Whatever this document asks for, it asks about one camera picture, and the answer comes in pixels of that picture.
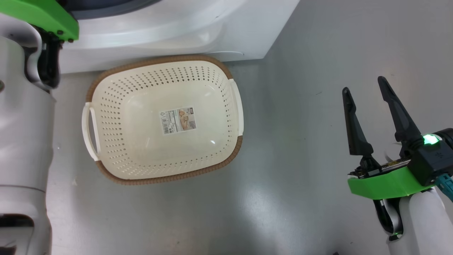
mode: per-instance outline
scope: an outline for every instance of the label sticker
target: label sticker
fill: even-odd
[[[164,135],[186,132],[197,129],[193,107],[184,107],[159,112]]]

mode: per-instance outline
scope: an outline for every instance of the washing machine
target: washing machine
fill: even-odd
[[[157,56],[263,58],[299,0],[59,0],[79,23],[61,73],[106,70]]]

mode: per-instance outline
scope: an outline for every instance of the laundry basket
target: laundry basket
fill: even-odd
[[[88,90],[82,114],[91,157],[105,176],[127,185],[224,167],[238,154],[243,129],[241,98],[230,72],[216,59],[198,55],[102,73]]]

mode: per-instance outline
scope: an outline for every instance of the green light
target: green light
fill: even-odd
[[[439,139],[437,139],[434,135],[425,135],[423,138],[425,139],[425,144],[435,144],[439,141]]]

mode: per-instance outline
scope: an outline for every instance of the floor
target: floor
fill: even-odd
[[[453,126],[451,13],[448,0],[301,1],[265,59],[227,63],[245,115],[236,159],[169,183],[121,186],[99,172],[80,127],[98,73],[65,75],[47,194],[53,254],[388,254],[372,202],[347,186],[360,157],[348,155],[341,89],[379,162],[395,132],[379,75],[422,133]]]

